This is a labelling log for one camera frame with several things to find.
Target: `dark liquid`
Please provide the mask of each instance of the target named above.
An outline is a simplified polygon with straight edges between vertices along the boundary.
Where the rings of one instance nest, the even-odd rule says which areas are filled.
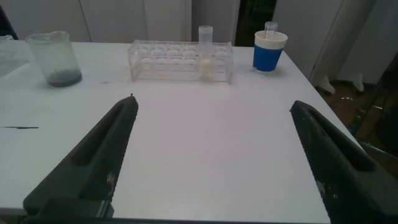
[[[66,87],[80,82],[81,72],[74,70],[64,70],[51,74],[47,83],[54,87]]]

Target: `blue cup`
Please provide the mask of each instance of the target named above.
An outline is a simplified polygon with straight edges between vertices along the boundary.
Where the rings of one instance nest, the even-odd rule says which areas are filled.
[[[280,32],[273,32],[270,36],[263,30],[254,35],[256,38],[254,40],[253,67],[261,72],[275,70],[287,42],[287,36]]]

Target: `beaker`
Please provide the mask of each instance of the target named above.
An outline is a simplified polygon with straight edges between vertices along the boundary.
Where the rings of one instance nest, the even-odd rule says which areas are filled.
[[[69,33],[55,31],[49,34],[33,34],[26,37],[25,41],[49,85],[65,87],[81,80]]]

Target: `cabinet door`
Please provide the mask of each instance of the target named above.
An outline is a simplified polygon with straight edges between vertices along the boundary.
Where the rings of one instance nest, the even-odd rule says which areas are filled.
[[[287,35],[284,51],[310,78],[342,0],[278,0],[273,21]]]
[[[337,79],[351,81],[362,74],[376,84],[398,52],[398,1],[376,1]]]
[[[191,41],[191,0],[144,0],[149,40]]]
[[[238,23],[239,4],[240,0],[193,0],[192,41],[198,42],[199,26],[209,25],[213,27],[213,42],[232,42],[235,45],[234,40],[236,25]]]
[[[64,30],[72,41],[90,42],[79,0],[0,0],[19,39]]]
[[[80,0],[93,42],[147,40],[144,0]]]

